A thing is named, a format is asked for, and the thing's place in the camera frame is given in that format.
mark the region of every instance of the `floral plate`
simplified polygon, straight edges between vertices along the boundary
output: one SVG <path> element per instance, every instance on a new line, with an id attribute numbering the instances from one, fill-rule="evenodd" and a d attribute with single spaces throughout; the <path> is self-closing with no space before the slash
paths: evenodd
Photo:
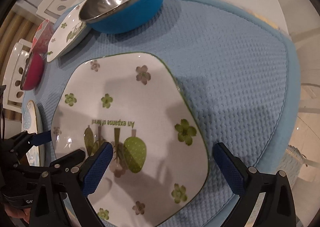
<path id="1" fill-rule="evenodd" d="M 88 196 L 104 221 L 154 227 L 188 204 L 208 175 L 208 154 L 180 88 L 148 53 L 87 61 L 73 72 L 52 119 L 57 158 L 110 142 L 114 156 Z"/>
<path id="2" fill-rule="evenodd" d="M 48 45 L 48 63 L 68 53 L 89 33 L 91 28 L 79 20 L 79 11 L 83 4 L 84 2 L 75 6 L 53 34 Z"/>
<path id="3" fill-rule="evenodd" d="M 30 100 L 27 104 L 24 116 L 22 118 L 22 131 L 28 131 L 28 133 L 41 133 L 42 123 L 41 117 L 35 103 Z M 43 166 L 44 164 L 44 146 L 33 146 L 27 152 L 27 159 L 30 166 Z"/>

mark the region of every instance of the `green flower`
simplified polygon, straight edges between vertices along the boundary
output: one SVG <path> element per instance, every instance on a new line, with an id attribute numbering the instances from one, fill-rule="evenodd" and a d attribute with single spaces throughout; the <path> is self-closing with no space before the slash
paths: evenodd
<path id="1" fill-rule="evenodd" d="M 109 220 L 109 211 L 108 210 L 103 210 L 102 208 L 100 208 L 99 212 L 98 212 L 98 216 L 103 219 L 103 220 Z"/>
<path id="2" fill-rule="evenodd" d="M 177 183 L 174 184 L 174 190 L 171 192 L 171 195 L 174 198 L 174 202 L 176 204 L 179 204 L 181 201 L 185 202 L 188 199 L 185 186 L 182 185 L 181 187 L 179 187 Z"/>
<path id="3" fill-rule="evenodd" d="M 65 95 L 66 100 L 64 101 L 66 104 L 69 104 L 69 106 L 73 106 L 77 102 L 77 99 L 75 98 L 74 94 Z"/>
<path id="4" fill-rule="evenodd" d="M 102 101 L 102 107 L 104 108 L 110 108 L 111 104 L 113 102 L 113 98 L 109 94 L 105 94 L 104 97 L 101 98 Z"/>
<path id="5" fill-rule="evenodd" d="M 190 146 L 192 144 L 192 137 L 197 134 L 196 128 L 189 126 L 189 122 L 186 119 L 182 119 L 181 124 L 176 124 L 174 128 L 178 131 L 178 140 Z"/>

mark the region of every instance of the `blue textured tablecloth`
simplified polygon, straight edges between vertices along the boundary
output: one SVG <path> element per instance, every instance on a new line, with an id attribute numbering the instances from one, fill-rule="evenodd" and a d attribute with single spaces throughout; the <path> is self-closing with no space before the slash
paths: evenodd
<path id="1" fill-rule="evenodd" d="M 91 31 L 71 52 L 46 65 L 38 88 L 25 93 L 23 110 L 34 100 L 43 128 L 49 130 L 78 65 L 133 51 L 153 53 L 167 64 L 209 150 L 222 141 L 247 166 L 270 173 L 277 168 L 300 99 L 294 44 L 261 20 L 218 0 L 164 0 L 156 17 L 133 31 Z M 47 164 L 54 153 L 50 145 L 46 151 Z M 211 158 L 201 192 L 161 227 L 220 226 L 236 201 Z"/>

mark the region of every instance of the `blue placemat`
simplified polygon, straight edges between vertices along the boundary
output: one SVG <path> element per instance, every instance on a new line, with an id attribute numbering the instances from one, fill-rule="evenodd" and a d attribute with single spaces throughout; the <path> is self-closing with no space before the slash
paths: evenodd
<path id="1" fill-rule="evenodd" d="M 25 93 L 23 110 L 26 101 L 34 100 L 43 128 L 49 130 L 78 65 L 133 51 L 153 53 L 167 64 L 209 150 L 222 141 L 247 166 L 255 165 L 261 172 L 276 169 L 300 99 L 294 44 L 261 20 L 218 0 L 164 0 L 156 17 L 133 31 L 91 31 L 70 53 L 46 65 L 38 88 Z M 46 148 L 47 154 L 52 151 L 52 145 Z M 211 158 L 201 192 L 161 227 L 220 226 L 236 200 Z"/>

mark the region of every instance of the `human hand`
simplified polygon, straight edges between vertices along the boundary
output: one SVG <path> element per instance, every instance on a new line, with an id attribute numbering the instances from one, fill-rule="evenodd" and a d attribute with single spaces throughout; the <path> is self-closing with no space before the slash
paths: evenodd
<path id="1" fill-rule="evenodd" d="M 20 219 L 23 219 L 25 222 L 29 223 L 31 208 L 18 210 L 10 206 L 9 204 L 4 204 L 4 210 L 8 216 L 12 218 L 20 218 Z"/>

